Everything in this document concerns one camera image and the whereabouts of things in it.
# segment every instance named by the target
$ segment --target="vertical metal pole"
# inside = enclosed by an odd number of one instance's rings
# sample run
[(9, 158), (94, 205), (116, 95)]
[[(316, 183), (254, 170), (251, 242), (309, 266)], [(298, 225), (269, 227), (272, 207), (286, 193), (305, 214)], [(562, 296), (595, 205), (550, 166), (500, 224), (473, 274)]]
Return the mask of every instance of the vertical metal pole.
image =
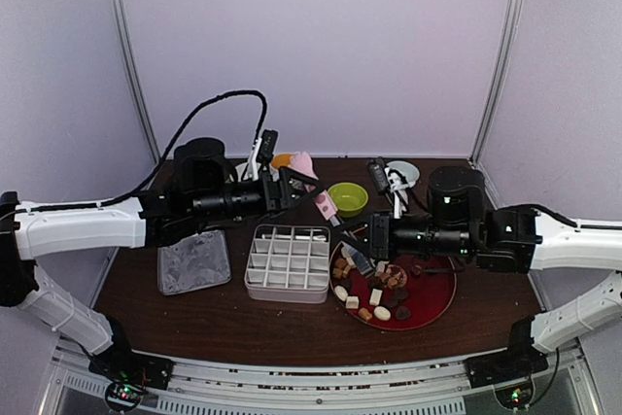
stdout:
[(507, 9), (505, 11), (505, 24), (503, 25), (503, 32), (501, 34), (501, 43), (499, 46), (499, 53), (497, 55), (497, 63), (495, 64), (495, 72), (493, 73), (493, 80), (488, 90), (488, 97), (486, 100), (486, 107), (484, 109), (484, 115), (482, 122), (479, 125), (477, 132), (477, 138), (475, 139), (475, 145), (471, 152), (470, 162), (473, 166), (479, 164), (479, 160), (482, 157), (488, 135), (490, 133), (495, 111), (499, 104), (501, 97), (501, 89), (503, 87), (503, 81), (507, 72), (507, 64), (509, 63), (509, 55), (514, 43), (514, 37), (516, 36), (516, 29), (518, 27), (518, 20), (523, 7), (523, 0), (507, 0)]
[(130, 92), (134, 101), (134, 107), (136, 108), (138, 120), (140, 122), (141, 129), (143, 130), (145, 140), (147, 141), (151, 158), (154, 163), (157, 163), (159, 161), (160, 152), (157, 147), (156, 134), (154, 133), (154, 128), (149, 118), (149, 113), (147, 112), (143, 89), (140, 86), (140, 80), (138, 78), (138, 70), (136, 69), (136, 62), (134, 61), (134, 54), (129, 40), (129, 30), (127, 29), (123, 0), (111, 1), (113, 3), (113, 11), (115, 13), (117, 32), (121, 42), (125, 75), (127, 76), (127, 81), (129, 83)]

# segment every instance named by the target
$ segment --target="pink handle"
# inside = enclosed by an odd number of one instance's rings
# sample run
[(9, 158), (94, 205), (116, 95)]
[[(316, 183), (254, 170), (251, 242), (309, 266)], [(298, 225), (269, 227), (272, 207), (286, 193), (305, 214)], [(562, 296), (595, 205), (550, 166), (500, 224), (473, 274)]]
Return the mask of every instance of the pink handle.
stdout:
[[(318, 178), (313, 171), (313, 160), (308, 153), (294, 154), (290, 159), (290, 168), (306, 175), (307, 177), (313, 177), (314, 179)], [(324, 216), (324, 219), (329, 220), (333, 216), (337, 215), (337, 207), (334, 205), (332, 198), (328, 195), (326, 190), (322, 191), (315, 198), (313, 198), (313, 201), (315, 201), (315, 205), (322, 213), (322, 216)]]

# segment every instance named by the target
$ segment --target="transparent container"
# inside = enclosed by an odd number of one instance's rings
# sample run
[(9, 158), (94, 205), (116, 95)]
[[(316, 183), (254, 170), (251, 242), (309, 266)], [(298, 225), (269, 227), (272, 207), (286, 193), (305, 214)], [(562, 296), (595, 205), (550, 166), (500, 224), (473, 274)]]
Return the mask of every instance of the transparent container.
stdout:
[(157, 250), (157, 287), (165, 295), (219, 286), (231, 279), (225, 234), (203, 232)]
[(259, 225), (244, 283), (255, 300), (322, 303), (330, 279), (325, 227)]

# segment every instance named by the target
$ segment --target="tabletop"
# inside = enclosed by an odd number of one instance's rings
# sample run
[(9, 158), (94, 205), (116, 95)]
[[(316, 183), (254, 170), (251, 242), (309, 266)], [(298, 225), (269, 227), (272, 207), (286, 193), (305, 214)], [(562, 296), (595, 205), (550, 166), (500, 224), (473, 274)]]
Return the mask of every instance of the tabletop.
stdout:
[[(465, 160), (409, 159), (421, 171), (415, 191), (425, 199), (429, 174)], [(387, 209), (365, 169), (365, 159), (315, 158), (325, 186), (355, 182), (369, 192), (366, 212)], [(170, 174), (166, 165), (158, 176)], [(313, 203), (279, 217), (283, 225), (326, 225)], [(349, 316), (328, 293), (319, 305), (249, 298), (244, 271), (257, 223), (226, 233), (232, 277), (211, 289), (165, 296), (157, 288), (157, 249), (120, 250), (96, 310), (123, 323), (136, 350), (223, 363), (349, 365), (404, 363), (506, 346), (511, 325), (540, 307), (525, 275), (475, 268), (458, 275), (453, 303), (435, 322), (409, 331), (381, 331)]]

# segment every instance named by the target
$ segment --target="round red plate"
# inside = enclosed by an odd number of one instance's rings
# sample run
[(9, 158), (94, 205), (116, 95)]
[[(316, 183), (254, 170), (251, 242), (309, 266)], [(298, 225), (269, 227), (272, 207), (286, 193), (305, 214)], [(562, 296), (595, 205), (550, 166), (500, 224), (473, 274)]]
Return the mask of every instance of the round red plate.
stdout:
[[(334, 262), (341, 257), (342, 246), (343, 244), (341, 243), (337, 245), (337, 248), (334, 249), (330, 256), (330, 271), (334, 268)], [(401, 266), (408, 274), (408, 281), (406, 281), (404, 287), (408, 290), (408, 298), (401, 305), (408, 308), (411, 314), (410, 318), (405, 321), (398, 321), (394, 316), (396, 312), (396, 308), (394, 308), (391, 310), (392, 316), (389, 321), (380, 321), (374, 316), (371, 318), (371, 321), (366, 322), (359, 316), (358, 310), (347, 311), (362, 323), (383, 330), (416, 329), (437, 320), (454, 299), (456, 294), (456, 274), (420, 274), (415, 276), (410, 271), (415, 265), (430, 268), (450, 268), (454, 267), (452, 261), (447, 257), (434, 257), (429, 260), (423, 260), (403, 255), (391, 261), (391, 264)], [(350, 273), (350, 280), (352, 281), (350, 295), (355, 295), (359, 298), (360, 308), (367, 308), (367, 310), (373, 313), (374, 307), (369, 305), (371, 290), (367, 284), (367, 279), (361, 275), (358, 269), (355, 269)], [(330, 278), (330, 288), (333, 292), (334, 287), (338, 286), (340, 282), (339, 279)], [(393, 291), (383, 289), (380, 304), (382, 305), (382, 302), (390, 298), (393, 293)], [(345, 308), (344, 302), (339, 299), (337, 301)]]

